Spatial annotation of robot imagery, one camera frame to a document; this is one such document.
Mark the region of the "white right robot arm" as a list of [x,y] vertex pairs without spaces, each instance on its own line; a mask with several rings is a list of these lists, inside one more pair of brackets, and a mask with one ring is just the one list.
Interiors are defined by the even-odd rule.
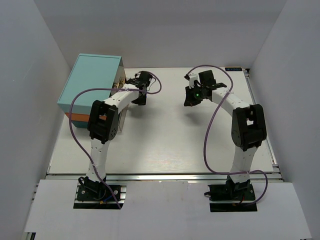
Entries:
[[193,107],[203,100],[217,104],[231,116],[231,139],[235,145],[232,167],[227,174],[225,192],[236,196],[250,186],[250,170],[254,155],[267,138],[264,109],[260,104],[249,104],[228,88],[216,82],[211,70],[198,74],[187,73],[184,106]]

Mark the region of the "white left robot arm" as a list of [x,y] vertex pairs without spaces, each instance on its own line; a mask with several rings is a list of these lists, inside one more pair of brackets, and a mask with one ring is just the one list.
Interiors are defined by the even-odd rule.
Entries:
[[144,106],[147,100],[147,88],[154,77],[148,71],[139,72],[135,78],[125,81],[124,86],[105,100],[95,100],[92,104],[87,129],[91,142],[90,164],[85,178],[80,184],[101,199],[106,193],[106,160],[108,148],[118,132],[119,113],[129,104]]

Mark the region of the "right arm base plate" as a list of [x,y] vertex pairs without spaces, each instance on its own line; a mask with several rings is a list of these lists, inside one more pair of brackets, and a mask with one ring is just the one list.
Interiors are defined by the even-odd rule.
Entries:
[[253,185],[232,195],[225,184],[208,185],[209,191],[203,195],[209,198],[211,213],[245,213],[257,212],[257,204]]

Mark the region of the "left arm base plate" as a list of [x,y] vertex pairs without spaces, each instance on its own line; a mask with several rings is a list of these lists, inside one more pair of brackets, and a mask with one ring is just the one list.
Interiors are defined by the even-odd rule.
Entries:
[[[110,188],[122,207],[126,199],[127,186],[111,184]],[[120,210],[108,188],[103,188],[100,193],[95,193],[80,183],[77,185],[73,208],[78,210]]]

